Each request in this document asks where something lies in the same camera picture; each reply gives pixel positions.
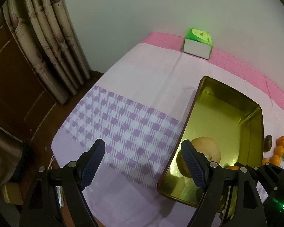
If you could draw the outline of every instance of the metal pin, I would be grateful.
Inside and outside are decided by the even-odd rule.
[[[75,167],[77,165],[77,163],[75,161],[71,161],[68,163],[69,167]]]
[[[246,173],[246,172],[247,172],[247,169],[246,169],[245,167],[241,167],[241,168],[240,168],[240,171],[243,172],[243,173]]]
[[[45,166],[40,166],[39,169],[38,169],[38,171],[44,172],[44,171],[45,171]]]
[[[209,165],[212,167],[212,168],[216,168],[218,167],[218,164],[214,161],[210,162]]]

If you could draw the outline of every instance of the curtain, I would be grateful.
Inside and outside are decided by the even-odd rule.
[[[47,90],[63,104],[69,93],[77,94],[90,74],[62,1],[51,1],[7,0],[2,10],[26,59]]]
[[[13,175],[22,155],[22,143],[0,130],[0,186]]]

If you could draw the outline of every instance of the pink stripe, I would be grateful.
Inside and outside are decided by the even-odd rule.
[[[142,42],[165,49],[181,51],[183,37],[162,32],[152,32]],[[265,75],[254,70],[234,56],[216,48],[213,48],[209,62],[246,80],[251,85],[267,94],[281,109],[284,110],[284,92]]]

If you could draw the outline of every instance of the small orange fruit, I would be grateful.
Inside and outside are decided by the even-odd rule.
[[[283,146],[277,146],[275,148],[274,154],[279,156],[279,157],[282,157],[283,154],[284,154],[284,147]]]
[[[266,162],[268,162],[268,163],[269,163],[269,159],[267,159],[267,158],[263,158],[263,159],[262,159],[262,165],[265,165],[265,164],[266,164]]]
[[[229,167],[227,167],[227,169],[237,171],[239,169],[239,167],[238,166],[229,166]]]
[[[279,166],[281,164],[281,159],[276,154],[271,156],[269,161],[275,166]]]
[[[276,141],[277,146],[282,146],[284,147],[284,136],[280,136],[277,141]]]

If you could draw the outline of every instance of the gold tray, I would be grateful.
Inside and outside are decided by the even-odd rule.
[[[184,170],[179,144],[200,136],[216,141],[221,150],[222,167],[235,162],[260,166],[264,136],[261,107],[226,84],[207,76],[201,79],[180,138],[157,184],[161,195],[194,207],[203,191]],[[221,199],[219,211],[225,202],[226,199]]]

